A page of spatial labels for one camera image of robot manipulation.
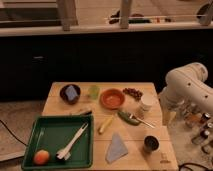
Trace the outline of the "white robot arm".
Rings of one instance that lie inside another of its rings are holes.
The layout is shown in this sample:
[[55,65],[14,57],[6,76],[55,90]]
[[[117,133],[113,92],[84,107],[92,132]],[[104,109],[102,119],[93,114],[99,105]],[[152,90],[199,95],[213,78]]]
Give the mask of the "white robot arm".
[[199,62],[170,70],[165,77],[166,86],[159,93],[164,125],[168,125],[172,112],[186,101],[195,103],[203,112],[213,114],[213,88],[205,84],[207,68]]

